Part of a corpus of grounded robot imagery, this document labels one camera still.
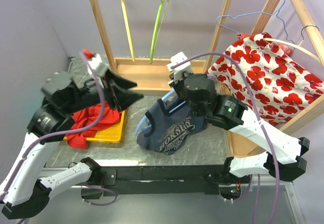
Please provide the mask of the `navy blue tank top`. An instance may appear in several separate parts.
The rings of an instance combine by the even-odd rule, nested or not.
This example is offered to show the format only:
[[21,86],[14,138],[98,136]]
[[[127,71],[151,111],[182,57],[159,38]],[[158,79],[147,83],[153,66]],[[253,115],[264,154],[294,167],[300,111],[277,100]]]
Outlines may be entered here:
[[137,144],[144,150],[165,155],[176,153],[188,136],[207,128],[204,117],[195,115],[185,101],[177,96],[171,100],[158,99],[145,112],[148,126],[137,134]]

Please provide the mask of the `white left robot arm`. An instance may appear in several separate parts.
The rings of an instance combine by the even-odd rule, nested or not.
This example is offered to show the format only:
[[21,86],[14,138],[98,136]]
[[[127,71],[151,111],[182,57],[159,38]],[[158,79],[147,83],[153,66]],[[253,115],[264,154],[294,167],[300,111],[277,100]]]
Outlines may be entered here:
[[90,106],[108,105],[123,111],[143,98],[133,91],[137,84],[107,70],[77,87],[65,71],[48,77],[42,87],[44,101],[27,128],[22,149],[1,184],[2,213],[7,219],[27,219],[38,215],[58,194],[78,184],[99,184],[101,166],[84,158],[58,174],[41,178],[45,163],[74,125],[72,114]]

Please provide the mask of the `yellow plastic tray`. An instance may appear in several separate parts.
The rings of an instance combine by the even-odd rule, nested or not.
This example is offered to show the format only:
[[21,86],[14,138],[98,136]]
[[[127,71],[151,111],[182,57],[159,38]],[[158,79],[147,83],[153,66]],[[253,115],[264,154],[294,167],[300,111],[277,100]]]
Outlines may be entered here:
[[[93,123],[99,116],[100,107],[93,106],[73,114],[75,124],[72,129],[86,127]],[[122,138],[125,111],[118,112],[108,107],[96,125],[78,133],[66,135],[64,139],[73,148],[86,149],[89,142],[119,143]]]

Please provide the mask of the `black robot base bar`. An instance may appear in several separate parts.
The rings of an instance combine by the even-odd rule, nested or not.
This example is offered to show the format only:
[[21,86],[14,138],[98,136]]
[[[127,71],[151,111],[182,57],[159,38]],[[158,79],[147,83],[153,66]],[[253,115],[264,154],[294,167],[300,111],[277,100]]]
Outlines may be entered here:
[[103,166],[90,185],[107,187],[119,195],[204,193],[218,195],[220,186],[247,184],[222,165]]

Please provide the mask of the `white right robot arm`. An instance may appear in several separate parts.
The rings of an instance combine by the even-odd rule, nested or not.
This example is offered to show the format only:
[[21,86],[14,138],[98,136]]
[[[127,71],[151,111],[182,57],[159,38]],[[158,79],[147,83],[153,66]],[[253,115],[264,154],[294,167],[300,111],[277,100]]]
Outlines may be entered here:
[[275,176],[276,166],[279,179],[285,182],[292,182],[306,172],[307,161],[302,156],[309,150],[309,139],[289,136],[258,119],[252,109],[234,96],[217,93],[214,81],[206,74],[186,75],[170,85],[193,114],[264,149],[258,155],[226,158],[221,171],[226,182],[254,174]]

